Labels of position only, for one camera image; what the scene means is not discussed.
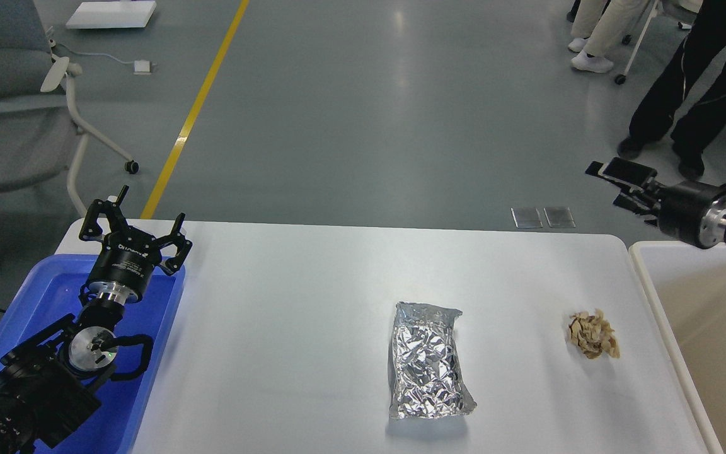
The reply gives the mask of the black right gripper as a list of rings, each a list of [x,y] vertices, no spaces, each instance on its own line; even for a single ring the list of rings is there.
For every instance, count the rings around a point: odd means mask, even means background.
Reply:
[[[668,186],[656,181],[654,168],[622,158],[609,163],[593,161],[585,174],[619,187],[623,193],[614,198],[613,205],[656,226],[663,235],[700,249],[725,242],[726,184],[687,180]],[[634,194],[654,194],[657,202]]]

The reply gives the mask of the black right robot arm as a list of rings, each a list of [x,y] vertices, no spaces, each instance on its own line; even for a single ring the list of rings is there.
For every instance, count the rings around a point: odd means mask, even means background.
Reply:
[[[586,175],[619,189],[613,205],[642,218],[663,235],[701,250],[726,245],[726,183],[657,181],[657,170],[622,158],[592,161]]]

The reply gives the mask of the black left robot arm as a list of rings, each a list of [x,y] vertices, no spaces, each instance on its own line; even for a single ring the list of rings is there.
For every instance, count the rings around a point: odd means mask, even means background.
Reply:
[[[133,380],[152,360],[149,334],[118,336],[130,303],[143,299],[153,270],[182,269],[192,242],[180,213],[167,235],[129,224],[121,203],[95,199],[79,238],[101,251],[79,293],[81,313],[67,314],[3,354],[0,371],[0,453],[32,453],[35,442],[54,448],[101,407],[96,392],[109,381]]]

